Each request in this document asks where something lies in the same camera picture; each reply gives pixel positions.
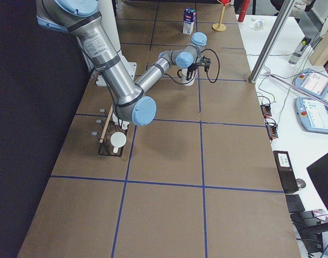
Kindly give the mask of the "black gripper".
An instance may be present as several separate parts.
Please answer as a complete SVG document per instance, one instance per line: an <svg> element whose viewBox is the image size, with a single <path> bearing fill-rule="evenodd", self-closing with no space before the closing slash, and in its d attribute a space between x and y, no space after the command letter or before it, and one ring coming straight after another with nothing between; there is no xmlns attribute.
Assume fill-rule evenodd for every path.
<svg viewBox="0 0 328 258"><path fill-rule="evenodd" d="M201 56L198 62L191 64L187 68L186 80L194 80L196 74L195 71L198 67L204 67L204 70L209 70L210 65L211 65L211 59L205 56Z"/></svg>

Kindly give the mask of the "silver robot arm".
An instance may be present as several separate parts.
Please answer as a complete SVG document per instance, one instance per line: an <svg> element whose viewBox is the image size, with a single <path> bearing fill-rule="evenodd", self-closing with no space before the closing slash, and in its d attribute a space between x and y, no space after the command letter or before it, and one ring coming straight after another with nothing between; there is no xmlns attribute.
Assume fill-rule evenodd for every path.
<svg viewBox="0 0 328 258"><path fill-rule="evenodd" d="M137 126L150 124L156 115L156 103L146 92L172 66L196 69L207 44L207 36L195 32L184 49L160 53L157 61L133 80L102 26L105 15L98 1L37 1L36 5L41 27L80 39L94 67L115 94L116 116Z"/></svg>

